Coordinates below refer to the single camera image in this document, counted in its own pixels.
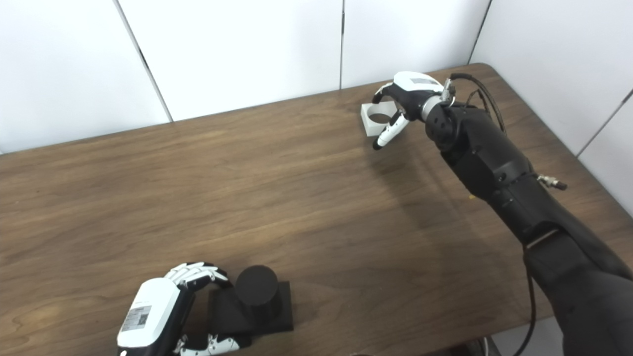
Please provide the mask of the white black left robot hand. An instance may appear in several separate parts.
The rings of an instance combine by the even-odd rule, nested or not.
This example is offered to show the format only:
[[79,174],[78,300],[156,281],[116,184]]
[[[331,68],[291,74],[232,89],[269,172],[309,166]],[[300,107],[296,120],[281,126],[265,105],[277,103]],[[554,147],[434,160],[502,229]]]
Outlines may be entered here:
[[249,336],[181,333],[196,292],[209,284],[232,286],[228,274],[208,262],[185,262],[143,282],[118,331],[117,355],[219,356],[250,347]]

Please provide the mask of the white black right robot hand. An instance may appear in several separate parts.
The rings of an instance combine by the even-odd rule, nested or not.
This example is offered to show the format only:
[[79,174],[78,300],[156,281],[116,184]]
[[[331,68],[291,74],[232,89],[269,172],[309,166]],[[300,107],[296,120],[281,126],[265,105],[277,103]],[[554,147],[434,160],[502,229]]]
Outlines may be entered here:
[[397,72],[393,81],[377,90],[371,104],[379,104],[385,96],[391,97],[400,108],[373,142],[374,150],[384,148],[410,122],[425,122],[430,111],[439,104],[452,106],[455,102],[450,79],[445,84],[440,84],[430,75],[410,71]]

